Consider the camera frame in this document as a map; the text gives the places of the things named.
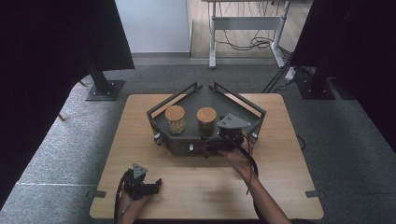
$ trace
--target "white wall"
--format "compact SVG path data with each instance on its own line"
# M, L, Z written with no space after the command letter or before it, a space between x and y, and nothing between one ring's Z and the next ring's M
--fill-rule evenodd
M190 52L186 1L116 0L131 52Z

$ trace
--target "wooden lid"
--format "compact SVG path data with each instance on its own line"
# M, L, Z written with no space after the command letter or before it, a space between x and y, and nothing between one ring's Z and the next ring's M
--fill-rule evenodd
M165 110L167 119L176 121L184 117L184 109L180 105L171 105Z
M202 107L197 112L197 118L201 122L208 123L216 119L216 110L212 107Z

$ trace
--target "table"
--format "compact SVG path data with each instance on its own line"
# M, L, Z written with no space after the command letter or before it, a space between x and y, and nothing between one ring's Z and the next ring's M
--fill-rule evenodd
M315 187L282 97L241 95L267 111L253 155L260 181L289 218L322 218L319 199L305 196ZM93 199L91 216L113 218L120 178L137 163L148 168L145 183L163 179L140 218L257 219L245 183L224 158L175 157L155 144L146 112L169 96L129 96L97 188L106 197Z
M276 30L274 42L271 44L271 51L274 54L276 63L283 67L285 62L282 59L282 52L278 47L280 37L282 36L286 18L288 16L290 1L286 1L283 13L280 17L217 17L217 2L257 2L252 0L201 0L212 3L211 17L211 40L209 53L209 68L216 68L216 31L217 30Z

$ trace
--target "wooden desk top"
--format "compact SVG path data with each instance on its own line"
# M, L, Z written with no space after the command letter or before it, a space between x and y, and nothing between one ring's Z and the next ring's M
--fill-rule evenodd
M241 95L267 111L253 154L261 182L289 218L322 218L319 199L305 196L315 187L282 97ZM256 219L244 181L224 158L175 157L154 143L146 112L169 96L128 98L98 186L106 197L93 199L91 216L113 218L120 178L137 163L148 168L145 183L163 179L140 218Z

